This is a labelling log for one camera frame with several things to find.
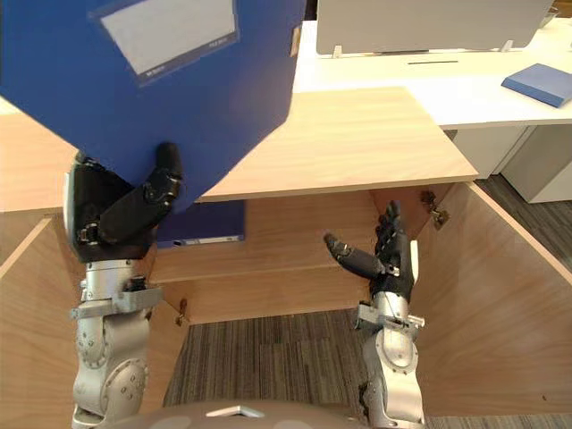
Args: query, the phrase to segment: cabinet door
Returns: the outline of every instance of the cabinet door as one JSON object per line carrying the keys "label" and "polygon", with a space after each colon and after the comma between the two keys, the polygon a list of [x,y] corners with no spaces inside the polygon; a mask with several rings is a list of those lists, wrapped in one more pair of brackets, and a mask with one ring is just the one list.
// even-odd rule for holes
{"label": "cabinet door", "polygon": [[476,185],[419,234],[412,311],[428,415],[572,409],[572,274]]}
{"label": "cabinet door", "polygon": [[[0,427],[61,429],[72,421],[77,373],[75,323],[79,265],[43,219],[0,267]],[[160,408],[186,326],[166,303],[151,319],[144,410]]]}

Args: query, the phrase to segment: blue binder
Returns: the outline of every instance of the blue binder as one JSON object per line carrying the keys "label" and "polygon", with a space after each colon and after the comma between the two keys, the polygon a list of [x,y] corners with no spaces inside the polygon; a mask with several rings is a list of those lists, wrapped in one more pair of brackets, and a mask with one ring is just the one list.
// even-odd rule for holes
{"label": "blue binder", "polygon": [[0,95],[135,185],[177,143],[179,210],[288,115],[305,0],[2,1]]}

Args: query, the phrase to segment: blue notebook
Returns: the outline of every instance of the blue notebook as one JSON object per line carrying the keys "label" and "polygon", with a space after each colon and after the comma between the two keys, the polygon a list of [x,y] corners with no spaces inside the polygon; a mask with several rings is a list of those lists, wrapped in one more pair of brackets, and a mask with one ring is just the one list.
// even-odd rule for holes
{"label": "blue notebook", "polygon": [[572,74],[544,64],[535,64],[508,76],[502,86],[560,107],[572,98]]}
{"label": "blue notebook", "polygon": [[178,210],[286,120],[305,0],[1,1],[0,96],[134,185],[176,143]]}

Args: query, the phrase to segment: cabinet hinge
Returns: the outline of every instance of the cabinet hinge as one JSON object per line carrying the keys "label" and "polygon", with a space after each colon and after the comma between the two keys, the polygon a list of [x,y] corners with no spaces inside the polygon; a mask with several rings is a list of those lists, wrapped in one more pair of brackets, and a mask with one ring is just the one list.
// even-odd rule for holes
{"label": "cabinet hinge", "polygon": [[450,214],[447,210],[440,210],[435,203],[436,196],[430,190],[421,192],[421,202],[427,208],[427,213],[433,219],[433,226],[438,231],[450,219]]}
{"label": "cabinet hinge", "polygon": [[175,319],[175,323],[178,326],[182,326],[182,321],[187,317],[187,299],[183,298],[179,303],[179,315]]}

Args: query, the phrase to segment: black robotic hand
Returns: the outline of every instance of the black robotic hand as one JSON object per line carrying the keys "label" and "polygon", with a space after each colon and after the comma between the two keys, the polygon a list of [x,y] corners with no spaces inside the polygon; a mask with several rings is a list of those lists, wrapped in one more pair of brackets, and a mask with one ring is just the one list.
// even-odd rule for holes
{"label": "black robotic hand", "polygon": [[79,153],[66,182],[68,241],[81,263],[141,259],[155,242],[155,227],[179,195],[179,150],[162,143],[156,167],[137,188]]}
{"label": "black robotic hand", "polygon": [[342,267],[370,281],[372,297],[381,291],[393,292],[409,302],[415,279],[409,238],[401,220],[398,201],[387,205],[375,233],[375,255],[351,248],[331,234],[326,234],[324,241]]}

